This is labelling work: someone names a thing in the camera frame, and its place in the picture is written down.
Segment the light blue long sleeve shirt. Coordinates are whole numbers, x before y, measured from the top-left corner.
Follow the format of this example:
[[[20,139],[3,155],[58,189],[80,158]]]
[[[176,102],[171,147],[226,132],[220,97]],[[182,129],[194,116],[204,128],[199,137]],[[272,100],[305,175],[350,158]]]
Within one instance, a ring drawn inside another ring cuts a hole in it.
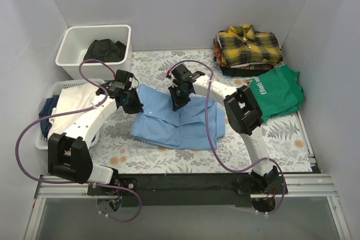
[[[149,144],[177,150],[210,150],[205,125],[205,97],[194,97],[173,111],[171,96],[141,84],[143,112],[135,118],[130,135]]]

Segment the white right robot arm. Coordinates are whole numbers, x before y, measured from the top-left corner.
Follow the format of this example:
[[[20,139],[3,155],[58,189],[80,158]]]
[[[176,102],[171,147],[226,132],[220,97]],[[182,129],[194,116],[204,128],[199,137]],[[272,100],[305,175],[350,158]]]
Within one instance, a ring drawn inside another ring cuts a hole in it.
[[[205,109],[205,127],[208,141],[221,167],[232,173],[244,173],[251,170],[255,177],[255,189],[260,193],[270,192],[275,187],[275,179],[281,170],[274,159],[269,157],[267,146],[262,136],[262,111],[256,101],[251,89],[248,86],[240,88],[222,84],[214,80],[214,73],[210,76],[204,72],[191,72],[181,61],[171,67],[166,77],[172,81],[169,87],[173,103],[173,110],[176,111],[190,101],[190,94],[204,96],[205,106],[208,107],[212,99],[224,106],[230,127],[238,133],[245,143],[250,156],[251,165],[244,169],[235,170],[228,168],[219,158],[210,137],[209,113]]]

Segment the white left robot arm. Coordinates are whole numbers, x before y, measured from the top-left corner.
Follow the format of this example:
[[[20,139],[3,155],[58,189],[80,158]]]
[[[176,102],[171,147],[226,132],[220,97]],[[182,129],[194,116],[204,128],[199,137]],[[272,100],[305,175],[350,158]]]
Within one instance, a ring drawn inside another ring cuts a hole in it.
[[[143,112],[133,73],[117,70],[114,79],[92,86],[94,93],[74,120],[48,138],[48,172],[76,183],[100,183],[108,195],[115,194],[120,182],[116,169],[93,162],[89,148],[107,118],[122,107],[127,114]]]

